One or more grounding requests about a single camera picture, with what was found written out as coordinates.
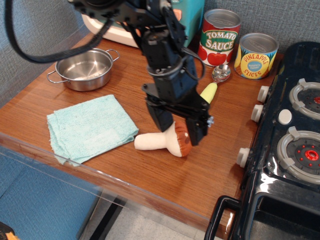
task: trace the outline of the toy stove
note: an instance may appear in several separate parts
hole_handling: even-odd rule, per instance
[[[241,199],[219,198],[205,239],[214,239],[224,209],[235,210],[229,239],[320,239],[320,43],[288,48],[270,87],[263,86],[251,119],[251,149]]]

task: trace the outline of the clear plastic panel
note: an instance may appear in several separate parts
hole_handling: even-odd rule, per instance
[[[207,218],[57,157],[0,133],[0,222],[21,239],[204,239]]]

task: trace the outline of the pineapple slices can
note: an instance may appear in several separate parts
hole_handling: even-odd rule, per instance
[[[247,79],[263,79],[269,75],[279,42],[264,33],[248,33],[240,38],[234,69]]]

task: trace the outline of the folded towel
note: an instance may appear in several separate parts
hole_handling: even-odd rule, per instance
[[[139,130],[113,95],[54,111],[47,121],[54,153],[79,164],[132,142]]]

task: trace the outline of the wooden table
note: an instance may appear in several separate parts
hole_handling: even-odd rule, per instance
[[[78,45],[83,45],[91,37],[89,34]],[[109,94],[115,96],[134,121],[139,128],[138,134],[159,132],[148,113],[146,95],[141,90],[144,83],[153,83],[141,51],[106,39],[98,48],[115,49],[120,53],[107,85],[94,91],[78,92],[63,84],[50,83],[47,74],[55,69],[53,64],[0,109],[0,132],[53,152],[47,115]],[[270,76],[262,80],[242,78],[233,69],[234,60],[229,64],[231,76],[218,85],[210,105],[209,114],[214,116],[215,123],[187,157],[175,157],[167,149],[135,150],[134,143],[130,142],[88,160],[84,167],[62,166],[54,159],[37,158],[205,230],[221,195],[240,196],[244,170],[236,164],[237,155],[240,148],[249,148],[253,143],[257,124],[251,120],[251,113],[255,104],[259,104],[260,87],[272,83],[281,57],[277,56]],[[200,73],[201,64],[197,60],[196,66]],[[199,93],[212,82],[212,70],[206,66],[205,77],[197,87]],[[57,74],[50,77],[54,81],[60,80]],[[92,169],[114,177],[114,181],[95,174]]]

